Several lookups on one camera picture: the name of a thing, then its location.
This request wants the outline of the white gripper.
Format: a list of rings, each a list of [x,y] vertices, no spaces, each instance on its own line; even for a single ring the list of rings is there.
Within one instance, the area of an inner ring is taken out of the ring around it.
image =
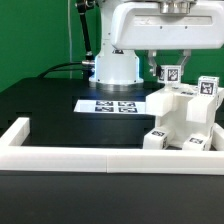
[[[128,2],[116,7],[111,44],[122,50],[149,50],[153,76],[161,75],[156,50],[182,51],[177,62],[185,67],[189,49],[216,49],[224,44],[224,1],[198,1],[189,14],[162,14],[156,2]]]

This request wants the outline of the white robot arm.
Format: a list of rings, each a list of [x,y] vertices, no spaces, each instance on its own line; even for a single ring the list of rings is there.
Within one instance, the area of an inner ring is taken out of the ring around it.
[[[180,73],[194,49],[224,46],[224,0],[96,0],[101,14],[101,49],[92,86],[126,91],[139,87],[137,50],[148,52],[151,73],[159,50],[180,50]]]

